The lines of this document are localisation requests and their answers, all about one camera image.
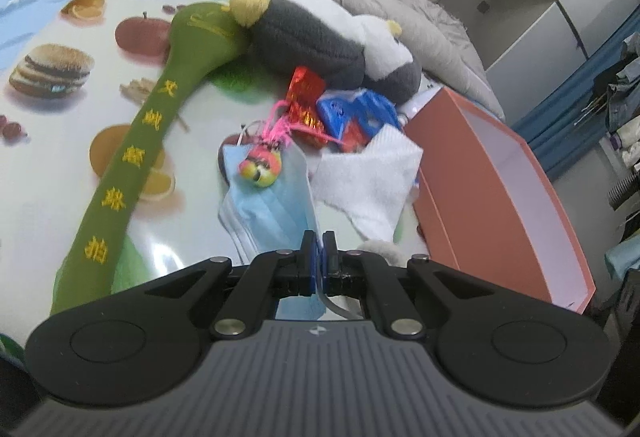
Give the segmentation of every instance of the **metal screw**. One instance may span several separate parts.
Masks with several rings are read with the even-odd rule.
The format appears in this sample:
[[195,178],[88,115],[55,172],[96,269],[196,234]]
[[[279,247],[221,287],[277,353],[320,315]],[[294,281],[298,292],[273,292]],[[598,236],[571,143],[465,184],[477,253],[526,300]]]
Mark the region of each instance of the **metal screw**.
[[225,336],[238,336],[242,334],[246,329],[246,325],[242,320],[236,320],[235,318],[225,318],[216,322],[216,332]]
[[401,318],[391,324],[391,330],[402,336],[415,336],[422,330],[422,324],[411,318]]

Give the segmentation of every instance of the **pink box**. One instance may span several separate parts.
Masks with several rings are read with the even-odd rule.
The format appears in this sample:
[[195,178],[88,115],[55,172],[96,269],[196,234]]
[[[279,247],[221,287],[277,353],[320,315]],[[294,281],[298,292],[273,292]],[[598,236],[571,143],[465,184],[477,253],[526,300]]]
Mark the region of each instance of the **pink box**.
[[595,291],[593,278],[527,143],[447,88],[405,133],[424,150],[414,208],[431,258],[583,312]]

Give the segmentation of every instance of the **red foil wrapper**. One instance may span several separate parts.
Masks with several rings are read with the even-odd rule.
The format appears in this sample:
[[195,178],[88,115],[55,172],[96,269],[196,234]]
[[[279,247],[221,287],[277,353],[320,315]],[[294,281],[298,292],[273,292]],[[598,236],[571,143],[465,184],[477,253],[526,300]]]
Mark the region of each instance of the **red foil wrapper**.
[[[324,92],[324,80],[306,67],[296,67],[287,91],[289,102],[289,121],[292,124],[305,125],[319,134],[324,134],[324,124],[318,116],[316,101]],[[327,141],[305,132],[295,132],[305,143],[322,148]]]

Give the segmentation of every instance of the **green long-handled massager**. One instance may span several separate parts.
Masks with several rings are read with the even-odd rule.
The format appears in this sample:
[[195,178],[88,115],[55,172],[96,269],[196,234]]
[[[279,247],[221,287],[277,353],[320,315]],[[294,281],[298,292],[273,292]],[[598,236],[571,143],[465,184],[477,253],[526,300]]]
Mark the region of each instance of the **green long-handled massager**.
[[127,226],[162,138],[202,79],[244,54],[249,37],[228,7],[201,3],[175,15],[170,44],[164,72],[111,159],[58,272],[52,314],[110,294]]

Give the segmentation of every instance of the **hamburger print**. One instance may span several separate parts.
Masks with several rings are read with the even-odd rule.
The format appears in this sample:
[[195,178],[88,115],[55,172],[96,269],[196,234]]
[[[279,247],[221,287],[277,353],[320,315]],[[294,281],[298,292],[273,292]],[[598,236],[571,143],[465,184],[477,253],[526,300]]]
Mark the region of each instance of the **hamburger print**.
[[19,93],[37,98],[64,98],[84,85],[94,59],[78,49],[55,43],[34,48],[9,78]]

